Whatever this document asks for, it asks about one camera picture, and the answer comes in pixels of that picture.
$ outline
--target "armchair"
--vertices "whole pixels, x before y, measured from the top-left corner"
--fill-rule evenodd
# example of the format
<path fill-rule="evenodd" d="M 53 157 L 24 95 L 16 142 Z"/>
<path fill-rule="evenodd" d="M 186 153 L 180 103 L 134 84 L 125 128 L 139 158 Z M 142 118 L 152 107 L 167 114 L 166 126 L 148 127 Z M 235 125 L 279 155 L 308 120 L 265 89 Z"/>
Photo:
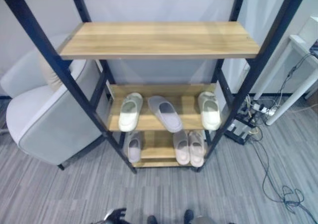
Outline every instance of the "armchair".
<path fill-rule="evenodd" d="M 51 42 L 57 45 L 64 37 L 54 37 Z M 0 81 L 13 98 L 6 112 L 7 127 L 22 151 L 60 165 L 97 139 L 101 132 L 64 85 L 56 92 L 47 85 L 37 66 L 37 53 L 34 49 L 22 57 Z M 74 60 L 70 71 L 89 100 L 99 78 L 95 61 Z M 105 93 L 97 112 L 101 117 L 106 115 Z"/>

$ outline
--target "shoe rack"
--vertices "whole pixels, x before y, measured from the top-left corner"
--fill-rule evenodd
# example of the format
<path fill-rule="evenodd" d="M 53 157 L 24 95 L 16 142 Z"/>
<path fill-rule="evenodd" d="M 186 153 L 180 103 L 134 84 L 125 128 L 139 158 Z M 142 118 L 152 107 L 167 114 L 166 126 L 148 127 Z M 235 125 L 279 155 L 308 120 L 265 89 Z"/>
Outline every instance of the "shoe rack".
<path fill-rule="evenodd" d="M 118 118 L 126 94 L 138 92 L 147 98 L 162 95 L 170 101 L 180 115 L 186 130 L 202 130 L 196 96 L 202 91 L 214 91 L 218 82 L 227 109 L 222 113 L 222 124 L 210 137 L 205 131 L 209 159 L 214 148 L 249 93 L 271 54 L 286 31 L 302 0 L 284 0 L 261 48 L 237 22 L 243 0 L 234 0 L 229 22 L 92 22 L 84 0 L 74 0 L 82 23 L 67 40 L 55 50 L 24 0 L 4 0 L 35 46 L 79 103 L 88 117 L 100 130 L 96 143 L 108 141 L 132 172 L 140 167 L 178 166 L 172 145 L 172 134 L 143 105 L 137 130 L 144 131 L 145 142 L 142 160 L 131 164 L 122 149 L 125 134 L 119 141 L 113 132 L 119 131 Z M 238 93 L 234 96 L 222 72 L 224 59 L 245 58 L 250 70 Z M 71 76 L 68 66 L 73 59 L 99 60 L 103 71 L 91 98 L 87 98 Z M 181 85 L 116 85 L 107 59 L 217 59 L 211 84 Z M 105 85 L 111 83 L 109 92 Z M 96 108 L 103 91 L 111 104 L 110 115 L 100 117 Z"/>

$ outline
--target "chair cushion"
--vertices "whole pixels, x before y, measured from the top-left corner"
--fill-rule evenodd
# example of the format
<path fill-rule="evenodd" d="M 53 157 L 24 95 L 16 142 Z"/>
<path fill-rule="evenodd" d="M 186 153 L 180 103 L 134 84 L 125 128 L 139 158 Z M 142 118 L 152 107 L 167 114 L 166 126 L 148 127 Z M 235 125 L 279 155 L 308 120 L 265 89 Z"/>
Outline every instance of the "chair cushion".
<path fill-rule="evenodd" d="M 46 83 L 53 91 L 57 91 L 63 83 L 40 52 L 38 52 L 38 64 Z"/>
<path fill-rule="evenodd" d="M 53 95 L 49 86 L 41 86 L 15 97 L 8 105 L 6 123 L 13 140 L 18 143 L 22 129 Z"/>

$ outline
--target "striped carpet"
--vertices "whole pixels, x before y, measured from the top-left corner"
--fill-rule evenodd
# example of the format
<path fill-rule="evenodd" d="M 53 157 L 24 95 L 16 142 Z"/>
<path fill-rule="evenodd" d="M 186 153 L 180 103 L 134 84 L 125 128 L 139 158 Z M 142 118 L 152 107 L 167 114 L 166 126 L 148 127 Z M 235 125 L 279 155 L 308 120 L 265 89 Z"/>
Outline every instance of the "striped carpet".
<path fill-rule="evenodd" d="M 7 102 L 0 100 L 0 122 Z M 300 99 L 290 110 L 306 107 Z M 281 193 L 287 184 L 305 195 L 303 205 L 318 219 L 318 116 L 286 112 L 262 126 L 270 176 Z M 186 209 L 218 224 L 311 224 L 299 208 L 262 192 L 264 171 L 251 144 L 223 137 L 200 173 L 190 168 L 148 168 L 131 173 L 107 143 L 71 158 L 65 171 L 20 151 L 9 134 L 0 136 L 1 224 L 89 224 L 111 208 L 127 207 L 126 220 L 181 224 Z M 265 183 L 266 192 L 276 198 Z"/>

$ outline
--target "metal upright post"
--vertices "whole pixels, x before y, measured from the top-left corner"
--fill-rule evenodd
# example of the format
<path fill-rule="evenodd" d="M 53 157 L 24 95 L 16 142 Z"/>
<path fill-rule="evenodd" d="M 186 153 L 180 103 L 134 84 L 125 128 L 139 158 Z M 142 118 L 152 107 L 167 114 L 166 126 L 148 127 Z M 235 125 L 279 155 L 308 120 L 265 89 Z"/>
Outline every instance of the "metal upright post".
<path fill-rule="evenodd" d="M 241 104 L 244 102 L 247 94 L 253 87 L 260 73 L 263 71 L 267 61 L 274 52 L 284 32 L 286 31 L 290 21 L 296 13 L 299 5 L 303 0 L 284 0 L 278 14 L 265 38 L 265 41 L 260 49 L 259 54 L 255 59 L 247 59 L 246 61 L 250 65 L 250 70 L 240 87 L 237 95 L 235 96 L 233 103 L 229 106 L 229 112 L 226 115 L 226 119 L 222 122 L 221 127 L 217 130 L 214 138 L 212 139 L 212 145 L 208 147 L 205 159 L 207 160 L 224 132 L 231 125 L 233 119 L 237 115 Z"/>
<path fill-rule="evenodd" d="M 238 20 L 239 11 L 240 11 L 240 8 L 242 7 L 242 3 L 243 3 L 243 0 L 234 0 L 229 21 Z M 224 59 L 217 60 L 211 83 L 216 83 L 217 81 L 219 81 L 225 100 L 227 102 L 227 105 L 229 106 L 232 104 L 234 97 L 231 93 L 228 82 L 225 79 L 225 76 L 222 71 L 223 62 L 224 62 Z M 210 147 L 212 145 L 212 142 L 211 142 L 209 131 L 205 130 L 205 136 L 207 138 L 208 147 Z"/>
<path fill-rule="evenodd" d="M 120 150 L 118 143 L 113 138 L 112 133 L 105 126 L 102 119 L 96 112 L 96 100 L 94 99 L 93 104 L 88 101 L 83 91 L 80 89 L 76 81 L 71 76 L 71 73 L 68 69 L 72 61 L 64 61 L 57 54 L 56 50 L 50 43 L 49 39 L 45 35 L 41 26 L 37 22 L 30 8 L 28 7 L 25 0 L 4 0 L 6 4 L 11 9 L 14 16 L 17 18 L 25 32 L 31 38 L 35 46 L 41 52 L 46 61 L 50 64 L 52 69 L 61 79 L 63 84 L 89 116 L 92 122 L 97 126 L 101 131 L 102 135 L 109 141 L 112 147 L 116 150 L 119 156 L 124 160 L 132 172 L 136 173 L 136 169 L 129 162 L 128 158 Z"/>
<path fill-rule="evenodd" d="M 76 8 L 78 9 L 80 18 L 83 23 L 85 22 L 91 22 L 87 7 L 85 5 L 84 0 L 73 0 L 75 3 Z M 109 65 L 107 60 L 99 60 L 101 66 L 103 67 L 103 72 L 106 73 L 107 78 L 109 80 L 110 84 L 115 84 L 115 79 L 113 77 L 113 74 L 110 71 Z"/>

